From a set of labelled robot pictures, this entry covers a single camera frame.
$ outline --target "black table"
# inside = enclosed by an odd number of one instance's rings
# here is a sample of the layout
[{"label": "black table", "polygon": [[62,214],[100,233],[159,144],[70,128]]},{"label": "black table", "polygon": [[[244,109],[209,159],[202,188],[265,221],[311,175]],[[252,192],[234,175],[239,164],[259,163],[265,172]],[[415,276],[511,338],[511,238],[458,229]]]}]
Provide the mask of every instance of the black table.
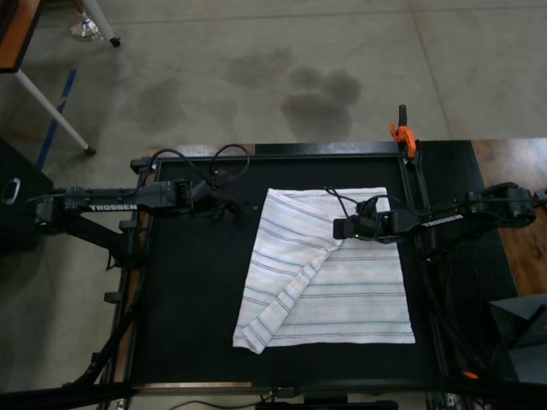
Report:
[{"label": "black table", "polygon": [[[421,206],[412,178],[403,176],[405,166],[395,143],[273,144],[253,149],[251,169],[234,187],[253,205],[262,204],[268,187],[303,190],[332,185],[385,186],[391,195]],[[421,152],[432,202],[484,188],[470,142],[425,142]],[[199,167],[208,165],[207,158],[196,162]],[[240,158],[225,159],[223,164],[234,172],[240,166]],[[156,178],[194,175],[183,161],[165,159]],[[239,221],[227,217],[216,225],[206,220],[153,220],[146,244],[144,312],[132,328],[130,342],[121,345],[117,368],[110,369],[112,378],[128,380],[142,393],[176,389],[188,394],[250,394],[280,386],[302,392],[426,390],[454,368],[451,348],[442,348],[439,359],[438,335],[411,242],[400,244],[399,252],[415,345],[318,343],[267,348],[260,355],[232,348],[258,216]],[[471,265],[488,267],[479,279],[483,301],[516,296],[514,281],[495,231],[476,244],[464,243],[454,259],[450,287],[456,314],[470,342],[480,349],[478,330],[486,328],[488,339],[491,326],[477,314],[477,295],[469,290],[474,281]],[[129,289],[131,282],[125,272],[121,288]]]}]

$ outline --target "black cabinet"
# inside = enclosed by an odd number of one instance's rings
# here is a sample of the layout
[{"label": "black cabinet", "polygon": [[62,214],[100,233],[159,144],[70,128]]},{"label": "black cabinet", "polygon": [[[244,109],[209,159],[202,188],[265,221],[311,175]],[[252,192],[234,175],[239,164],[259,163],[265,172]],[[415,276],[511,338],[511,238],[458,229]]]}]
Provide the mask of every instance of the black cabinet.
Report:
[{"label": "black cabinet", "polygon": [[36,247],[36,202],[25,200],[52,190],[51,180],[0,138],[0,255]]}]

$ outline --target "clamp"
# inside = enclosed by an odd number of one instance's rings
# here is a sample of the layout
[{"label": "clamp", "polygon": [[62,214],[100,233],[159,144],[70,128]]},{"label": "clamp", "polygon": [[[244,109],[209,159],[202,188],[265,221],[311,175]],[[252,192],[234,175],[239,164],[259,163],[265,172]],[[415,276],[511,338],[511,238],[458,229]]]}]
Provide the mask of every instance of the clamp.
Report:
[{"label": "clamp", "polygon": [[390,124],[391,135],[396,143],[406,144],[407,159],[413,160],[416,156],[416,140],[414,133],[407,127],[407,106],[399,105],[399,126]]}]

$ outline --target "metal stand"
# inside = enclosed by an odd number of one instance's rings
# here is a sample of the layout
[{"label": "metal stand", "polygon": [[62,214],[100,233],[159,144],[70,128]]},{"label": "metal stand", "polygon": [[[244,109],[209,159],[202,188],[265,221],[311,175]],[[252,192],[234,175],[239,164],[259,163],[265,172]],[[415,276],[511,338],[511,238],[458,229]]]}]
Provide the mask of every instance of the metal stand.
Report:
[{"label": "metal stand", "polygon": [[91,18],[95,21],[101,34],[106,38],[114,47],[120,47],[120,38],[114,35],[112,27],[103,14],[103,11],[95,0],[82,0],[85,7],[89,11]]},{"label": "metal stand", "polygon": [[72,126],[65,120],[65,117],[56,110],[56,108],[48,101],[42,91],[38,89],[36,85],[21,71],[19,70],[15,73],[15,77],[19,82],[25,87],[28,92],[32,94],[34,98],[45,108],[45,110],[50,113],[50,115],[61,125],[70,135],[74,141],[76,141],[80,147],[84,149],[84,152],[88,155],[94,155],[95,150],[89,146],[89,144],[72,128]]},{"label": "metal stand", "polygon": [[85,11],[79,14],[78,22],[70,27],[70,33],[73,38],[79,41],[93,41],[98,38],[103,38],[99,31],[99,27],[97,27],[95,21],[89,18]]}]

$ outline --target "black cable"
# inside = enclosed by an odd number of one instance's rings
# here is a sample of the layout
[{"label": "black cable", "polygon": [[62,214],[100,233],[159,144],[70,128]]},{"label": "black cable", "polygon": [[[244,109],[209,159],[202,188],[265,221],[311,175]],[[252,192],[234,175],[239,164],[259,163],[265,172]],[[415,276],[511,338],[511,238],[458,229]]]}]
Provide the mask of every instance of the black cable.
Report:
[{"label": "black cable", "polygon": [[33,198],[28,198],[23,203],[35,202],[35,201],[39,201],[40,199],[63,198],[65,196],[68,196],[68,194],[67,193],[62,193],[62,194],[40,195],[40,196],[35,196]]},{"label": "black cable", "polygon": [[492,351],[492,356],[490,358],[490,367],[494,367],[497,363],[497,357],[502,349],[507,348],[510,343],[513,341],[513,335],[507,334],[502,337],[502,340],[499,341],[499,343],[496,345],[494,350]]},{"label": "black cable", "polygon": [[479,330],[479,342],[480,347],[483,350],[483,354],[486,354],[486,342],[485,342],[485,332],[483,330],[483,326],[485,324],[485,303],[483,301],[483,295],[482,295],[482,287],[480,286],[480,279],[479,279],[479,272],[477,271],[476,267],[472,267],[473,272],[473,279],[475,282],[475,289],[477,290],[477,299],[479,300],[479,322],[480,322],[480,330]]},{"label": "black cable", "polygon": [[471,399],[473,403],[478,405],[482,410],[486,410],[486,404],[483,401],[480,401],[479,399]]},{"label": "black cable", "polygon": [[[268,397],[266,397],[264,399],[264,401],[266,401],[266,400],[268,400],[272,397],[274,397],[274,396],[269,395]],[[240,408],[247,408],[247,407],[257,406],[257,405],[262,404],[262,403],[263,403],[263,401],[257,401],[257,402],[254,402],[254,403],[244,404],[244,405],[240,405],[240,406],[221,406],[221,405],[214,404],[214,403],[207,403],[206,401],[191,400],[191,401],[185,401],[184,403],[180,403],[180,404],[177,404],[175,406],[172,406],[168,410],[176,410],[177,408],[181,408],[183,406],[188,406],[189,404],[202,404],[204,406],[219,408],[220,410],[239,410]]]},{"label": "black cable", "polygon": [[150,171],[152,170],[152,167],[156,163],[157,157],[159,155],[165,153],[165,152],[175,154],[179,158],[183,159],[190,166],[190,168],[194,171],[194,173],[197,174],[197,176],[199,178],[201,178],[203,181],[205,181],[207,183],[207,185],[209,185],[211,187],[213,186],[213,181],[211,179],[207,178],[205,176],[205,174],[203,174],[199,169],[197,169],[196,165],[194,165],[194,163],[192,161],[190,161],[184,154],[180,153],[176,149],[164,148],[164,149],[160,149],[157,152],[155,152],[154,155],[150,158],[150,160],[148,162],[148,166],[146,168],[146,171],[144,172],[143,179],[141,179],[140,183],[137,185],[137,188],[135,188],[134,190],[132,190],[130,192],[127,192],[122,197],[128,197],[128,196],[134,195],[138,190],[140,190],[144,186],[144,184],[146,184],[146,179],[150,175]]},{"label": "black cable", "polygon": [[364,204],[361,206],[361,210],[359,211],[359,218],[361,218],[361,215],[363,213],[363,211],[365,210],[365,208],[367,207],[367,205],[371,202],[371,201],[374,201],[374,200],[377,200],[377,199],[380,199],[380,198],[387,198],[387,199],[391,199],[395,202],[398,202],[400,203],[401,205],[403,205],[403,209],[406,209],[408,210],[410,213],[414,214],[414,215],[417,215],[417,213],[415,211],[413,211],[412,209],[410,209],[409,207],[407,207],[407,204],[404,203],[403,201],[401,201],[399,198],[397,198],[396,196],[392,196],[392,195],[386,195],[386,194],[382,194],[382,195],[375,195],[375,196],[372,196],[370,198],[368,198]]},{"label": "black cable", "polygon": [[355,199],[351,199],[351,198],[348,198],[347,196],[343,196],[343,195],[338,194],[337,191],[334,188],[332,188],[331,186],[324,186],[323,189],[326,191],[327,194],[335,196],[338,199],[338,202],[340,202],[340,206],[342,207],[342,210],[344,211],[345,217],[349,218],[350,215],[348,214],[348,211],[346,210],[345,205],[342,202],[342,200],[345,199],[346,201],[353,202],[354,204],[357,204],[359,202],[357,202]]},{"label": "black cable", "polygon": [[[216,180],[216,173],[217,171],[215,171],[213,169],[213,165],[215,164],[216,160],[218,159],[219,155],[222,154],[222,152],[224,152],[226,149],[228,148],[239,148],[241,149],[244,153],[245,153],[245,157],[247,159],[247,162],[245,163],[245,166],[243,168],[243,170],[237,174],[235,177],[231,177],[226,183],[224,184],[217,184],[215,182]],[[250,154],[249,154],[249,151],[243,146],[243,145],[239,145],[238,143],[229,143],[228,145],[225,145],[223,146],[222,148],[220,148],[218,151],[216,151],[216,154],[213,155],[213,158],[211,158],[211,163],[209,164],[209,175],[211,176],[211,180],[213,181],[213,184],[216,186],[216,187],[221,187],[221,186],[224,186],[224,185],[228,185],[230,184],[231,182],[235,181],[236,179],[238,179],[239,177],[243,176],[244,173],[247,172],[247,169],[249,168],[249,164],[250,164]]]}]

